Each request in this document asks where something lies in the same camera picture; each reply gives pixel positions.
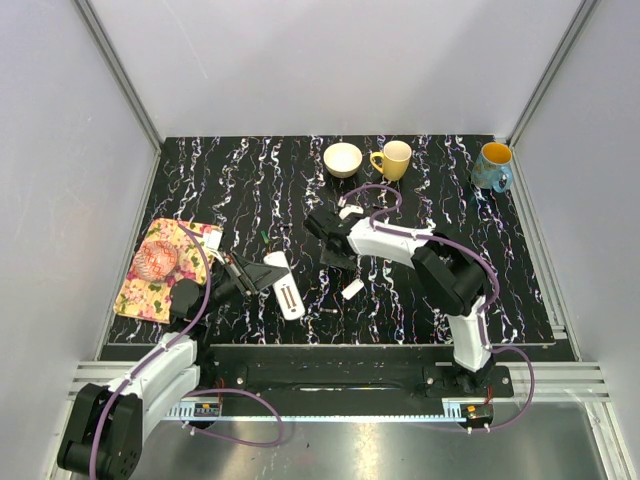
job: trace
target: white tag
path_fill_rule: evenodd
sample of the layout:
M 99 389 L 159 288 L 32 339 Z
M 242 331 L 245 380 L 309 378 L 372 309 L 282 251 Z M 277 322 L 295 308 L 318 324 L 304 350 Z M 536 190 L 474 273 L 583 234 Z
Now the white tag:
M 220 241 L 222 240 L 222 229 L 214 228 L 211 233 L 205 238 L 205 247 L 209 250 L 218 250 L 220 248 Z
M 351 300 L 356 293 L 364 288 L 364 282 L 359 278 L 356 278 L 353 282 L 349 284 L 347 288 L 342 291 L 342 296 L 346 300 Z

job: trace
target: black marble tabletop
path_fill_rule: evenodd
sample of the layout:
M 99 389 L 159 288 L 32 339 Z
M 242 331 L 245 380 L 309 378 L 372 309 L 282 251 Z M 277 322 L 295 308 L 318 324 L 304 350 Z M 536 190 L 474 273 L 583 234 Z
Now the black marble tabletop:
M 392 140 L 413 148 L 409 170 L 399 182 L 386 182 L 403 195 L 391 223 L 407 227 L 452 228 L 468 247 L 498 272 L 502 289 L 491 307 L 489 336 L 494 343 L 553 343 L 551 326 L 509 192 L 497 194 L 469 185 L 473 161 L 489 136 L 310 136 L 194 137 L 167 139 L 148 200 L 141 234 L 155 218 L 220 225 L 221 248 L 249 259 L 284 250 L 307 308 L 298 321 L 285 322 L 271 289 L 242 299 L 207 317 L 216 343 L 248 344 L 428 344 L 450 341 L 442 314 L 429 306 L 413 270 L 365 257 L 358 270 L 342 271 L 319 261 L 321 244 L 302 226 L 316 206 L 337 208 L 341 194 L 365 182 L 380 183 L 369 153 Z M 353 143 L 362 166 L 339 180 L 324 169 L 331 144 Z M 369 212 L 395 203 L 392 194 L 357 197 Z M 345 301 L 340 291 L 355 278 L 365 289 Z M 163 326 L 116 316 L 109 343 L 156 343 Z

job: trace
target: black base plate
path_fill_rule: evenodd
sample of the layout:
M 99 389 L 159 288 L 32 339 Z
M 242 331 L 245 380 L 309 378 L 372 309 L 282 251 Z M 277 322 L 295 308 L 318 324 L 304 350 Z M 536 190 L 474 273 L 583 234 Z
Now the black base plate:
M 457 372 L 458 367 L 454 367 L 453 365 L 424 367 L 422 373 L 424 377 L 425 396 L 430 398 L 486 398 L 489 386 L 491 386 L 494 398 L 513 397 L 513 384 L 511 382 L 511 374 L 507 367 L 493 367 L 483 385 L 472 393 L 465 393 L 457 385 L 455 380 Z

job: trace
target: gray wall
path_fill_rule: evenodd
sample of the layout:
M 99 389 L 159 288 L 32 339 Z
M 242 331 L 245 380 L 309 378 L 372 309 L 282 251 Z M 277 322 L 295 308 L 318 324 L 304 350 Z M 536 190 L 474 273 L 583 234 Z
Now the gray wall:
M 166 136 L 506 136 L 580 0 L 92 3 Z
M 0 2 L 0 465 L 42 478 L 153 154 L 69 0 Z
M 640 467 L 640 2 L 601 2 L 517 145 L 584 356 Z

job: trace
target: metal floor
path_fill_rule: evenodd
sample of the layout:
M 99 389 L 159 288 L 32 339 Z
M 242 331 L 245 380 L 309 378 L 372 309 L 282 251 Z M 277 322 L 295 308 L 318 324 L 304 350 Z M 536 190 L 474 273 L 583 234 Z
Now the metal floor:
M 516 410 L 498 405 L 501 418 Z M 272 424 L 220 423 L 221 433 L 270 440 Z M 606 479 L 579 404 L 534 404 L 516 425 L 471 437 L 420 424 L 287 424 L 275 449 L 191 437 L 162 423 L 145 444 L 132 480 Z

